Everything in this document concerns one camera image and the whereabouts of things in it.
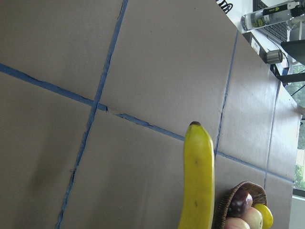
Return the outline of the pink white peach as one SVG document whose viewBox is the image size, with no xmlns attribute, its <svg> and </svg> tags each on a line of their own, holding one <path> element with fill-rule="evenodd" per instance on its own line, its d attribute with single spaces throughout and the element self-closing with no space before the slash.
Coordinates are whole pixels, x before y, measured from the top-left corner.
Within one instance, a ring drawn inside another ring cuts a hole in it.
<svg viewBox="0 0 305 229">
<path fill-rule="evenodd" d="M 263 227 L 262 214 L 253 207 L 240 218 L 228 217 L 224 229 L 261 229 Z"/>
</svg>

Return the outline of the yellow pear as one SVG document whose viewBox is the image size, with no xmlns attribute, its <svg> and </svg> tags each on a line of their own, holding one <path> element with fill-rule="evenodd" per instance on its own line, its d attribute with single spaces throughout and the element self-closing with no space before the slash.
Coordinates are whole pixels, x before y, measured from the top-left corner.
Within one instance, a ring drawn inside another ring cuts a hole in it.
<svg viewBox="0 0 305 229">
<path fill-rule="evenodd" d="M 274 224 L 274 217 L 270 209 L 264 204 L 255 204 L 254 208 L 262 214 L 263 229 L 270 229 Z"/>
</svg>

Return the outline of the woven wicker basket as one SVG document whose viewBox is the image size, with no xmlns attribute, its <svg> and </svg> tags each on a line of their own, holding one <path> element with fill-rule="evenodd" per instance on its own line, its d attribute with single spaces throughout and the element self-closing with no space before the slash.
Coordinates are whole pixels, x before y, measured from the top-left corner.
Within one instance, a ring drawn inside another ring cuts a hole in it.
<svg viewBox="0 0 305 229">
<path fill-rule="evenodd" d="M 228 217 L 241 217 L 255 204 L 267 205 L 265 190 L 255 183 L 243 181 L 226 191 L 213 217 L 213 229 L 223 229 Z"/>
</svg>

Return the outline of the black device with label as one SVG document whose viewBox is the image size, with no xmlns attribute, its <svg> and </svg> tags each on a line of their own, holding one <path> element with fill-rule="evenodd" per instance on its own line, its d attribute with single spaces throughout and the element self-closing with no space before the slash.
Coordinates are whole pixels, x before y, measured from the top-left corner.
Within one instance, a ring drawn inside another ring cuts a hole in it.
<svg viewBox="0 0 305 229">
<path fill-rule="evenodd" d="M 253 35 L 250 39 L 250 45 L 263 62 L 267 63 L 267 52 Z"/>
</svg>

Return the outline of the round metal weight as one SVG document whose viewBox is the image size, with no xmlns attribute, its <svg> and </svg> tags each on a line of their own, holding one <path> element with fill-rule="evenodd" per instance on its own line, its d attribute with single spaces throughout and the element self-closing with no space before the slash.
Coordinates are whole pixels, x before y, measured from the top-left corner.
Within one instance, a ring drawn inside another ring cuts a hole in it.
<svg viewBox="0 0 305 229">
<path fill-rule="evenodd" d="M 269 51 L 266 53 L 266 62 L 268 64 L 277 64 L 283 61 L 283 52 L 278 50 Z"/>
</svg>

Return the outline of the clear plastic water bottle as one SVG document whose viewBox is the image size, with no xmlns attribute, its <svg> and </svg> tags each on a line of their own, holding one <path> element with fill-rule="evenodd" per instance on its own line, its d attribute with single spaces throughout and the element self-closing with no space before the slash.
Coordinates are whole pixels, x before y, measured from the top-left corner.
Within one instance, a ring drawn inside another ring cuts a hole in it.
<svg viewBox="0 0 305 229">
<path fill-rule="evenodd" d="M 241 17 L 240 23 L 242 29 L 247 32 L 287 22 L 304 13 L 305 1 L 291 0 L 245 14 Z"/>
</svg>

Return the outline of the dark red apple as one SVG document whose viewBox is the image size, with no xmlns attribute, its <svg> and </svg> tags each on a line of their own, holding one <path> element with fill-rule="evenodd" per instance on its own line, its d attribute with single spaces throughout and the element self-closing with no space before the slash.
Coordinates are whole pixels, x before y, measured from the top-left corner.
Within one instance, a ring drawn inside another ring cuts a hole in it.
<svg viewBox="0 0 305 229">
<path fill-rule="evenodd" d="M 241 217 L 248 211 L 252 204 L 253 198 L 251 194 L 246 190 L 238 189 L 231 200 L 227 216 Z"/>
</svg>

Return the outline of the black monitor corner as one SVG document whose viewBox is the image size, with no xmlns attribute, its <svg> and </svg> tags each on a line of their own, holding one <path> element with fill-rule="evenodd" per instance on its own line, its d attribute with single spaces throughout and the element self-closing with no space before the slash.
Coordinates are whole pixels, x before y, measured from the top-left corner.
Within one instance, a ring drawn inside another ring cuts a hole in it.
<svg viewBox="0 0 305 229">
<path fill-rule="evenodd" d="M 281 47 L 293 59 L 295 59 L 302 65 L 305 64 L 305 41 L 304 40 L 281 42 Z"/>
</svg>

